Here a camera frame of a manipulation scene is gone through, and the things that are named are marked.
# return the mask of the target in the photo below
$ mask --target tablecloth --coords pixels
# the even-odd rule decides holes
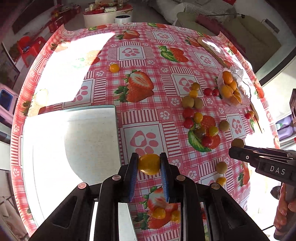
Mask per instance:
[[[222,66],[198,45],[198,37],[203,37],[226,64],[244,69],[249,76],[251,94],[257,97],[257,105],[259,103],[262,108],[266,120],[264,123],[267,123],[264,129],[272,133],[275,146],[279,147],[275,123],[259,81],[243,56],[222,33],[209,37],[190,29],[154,23],[116,23],[77,31],[67,31],[62,25],[48,40],[30,68],[19,95],[12,125],[13,190],[18,210],[30,236],[37,227],[30,213],[23,182],[21,141],[26,116],[22,111],[25,108],[23,103],[30,102],[41,88],[49,89],[49,96],[54,93],[57,102],[51,98],[51,105],[42,108],[40,113],[79,106],[115,105],[122,165],[128,163],[132,152],[143,155],[165,151],[169,163],[176,165],[183,175],[208,185],[220,176],[215,171],[215,165],[220,161],[226,162],[228,170],[224,175],[227,178],[224,188],[246,210],[250,184],[241,184],[239,176],[243,167],[239,161],[228,156],[228,149],[234,138],[244,138],[254,132],[250,121],[244,117],[250,108],[234,109],[219,97],[203,94],[203,89],[216,87],[215,77]],[[107,38],[106,44],[100,43],[104,38]],[[88,44],[79,46],[78,43],[83,41]],[[60,58],[62,61],[59,61],[58,54],[65,54]],[[119,64],[118,73],[109,71],[113,63]],[[77,88],[74,78],[78,69],[86,71]],[[137,103],[130,102],[131,96],[126,98],[128,102],[121,103],[116,100],[118,96],[114,96],[122,92],[116,90],[119,86],[127,85],[125,79],[134,70],[149,77],[154,86],[153,94],[141,93],[141,96],[146,94],[148,97]],[[216,125],[227,120],[231,126],[228,132],[219,132],[221,143],[211,152],[196,151],[188,142],[188,129],[183,127],[181,98],[188,95],[193,82],[201,86],[199,97],[204,102],[201,113],[212,116]],[[75,91],[75,94],[65,102],[67,90]],[[149,211],[144,206],[145,198],[155,187],[160,186],[160,174],[148,176],[138,173],[134,199],[129,205],[132,218],[139,212]],[[168,222],[159,229],[144,227],[142,230],[143,227],[135,223],[138,240],[148,241],[178,239],[179,227],[180,224]]]

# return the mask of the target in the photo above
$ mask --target red chair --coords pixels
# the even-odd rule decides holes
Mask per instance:
[[[27,57],[29,55],[33,55],[34,57],[37,57],[37,55],[40,52],[40,46],[42,43],[44,44],[46,43],[43,37],[38,37],[36,40],[32,41],[29,36],[24,36],[19,41],[17,41],[17,48],[27,68],[29,67],[29,64],[26,60]],[[25,49],[26,47],[30,47],[30,48],[27,52],[23,53],[23,49]]]

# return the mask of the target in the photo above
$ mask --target hand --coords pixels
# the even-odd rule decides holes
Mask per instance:
[[[281,187],[281,195],[279,197],[279,205],[276,209],[276,216],[274,219],[274,226],[276,227],[275,234],[281,235],[280,232],[282,226],[287,224],[287,211],[290,209],[292,212],[296,212],[296,199],[289,204],[285,201],[286,197],[286,184],[283,183]]]

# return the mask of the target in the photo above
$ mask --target yellow cherry tomato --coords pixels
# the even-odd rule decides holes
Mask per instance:
[[[251,114],[251,117],[254,118],[255,112],[250,110],[249,113]]]
[[[192,88],[193,90],[199,91],[199,90],[200,90],[200,84],[194,82],[194,83],[191,85],[191,88]]]
[[[194,113],[194,116],[193,116],[193,120],[194,122],[197,124],[197,123],[201,123],[202,122],[202,119],[203,119],[203,115],[202,113],[200,112],[196,112]]]
[[[189,92],[189,96],[190,96],[191,98],[197,98],[197,97],[198,97],[198,92],[197,92],[197,90],[191,90],[191,91]]]
[[[152,212],[152,216],[156,219],[164,219],[165,218],[165,210],[162,207],[157,207]]]
[[[212,136],[212,137],[214,137],[215,135],[217,135],[218,132],[219,132],[219,129],[218,129],[217,127],[215,127],[215,126],[211,126],[211,127],[209,128],[209,134],[210,134],[210,136]]]
[[[224,186],[225,183],[226,183],[226,177],[219,177],[219,178],[216,180],[216,183],[219,183],[221,186]]]
[[[160,157],[156,154],[145,154],[139,158],[138,170],[147,175],[155,175],[160,170]]]
[[[111,64],[110,65],[110,71],[112,73],[117,73],[119,71],[119,65],[118,64]]]
[[[179,211],[179,210],[172,211],[172,215],[170,217],[170,220],[175,223],[180,223],[181,222],[181,211]]]

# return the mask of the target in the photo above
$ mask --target floor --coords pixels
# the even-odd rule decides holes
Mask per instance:
[[[153,8],[144,5],[143,3],[139,2],[132,2],[133,5],[133,22],[136,23],[162,23],[162,24],[169,24],[161,14],[155,11]],[[85,28],[84,26],[84,19],[83,14],[80,13],[75,16],[75,18],[71,19],[68,23],[65,24],[65,28],[69,31],[78,30],[81,28]],[[45,37],[45,40],[50,38],[51,34],[48,34]],[[13,90],[16,93],[20,93],[24,80],[29,72],[29,69],[34,61],[32,56],[28,57],[29,67],[27,68],[24,66],[20,71],[20,75],[15,82]]]

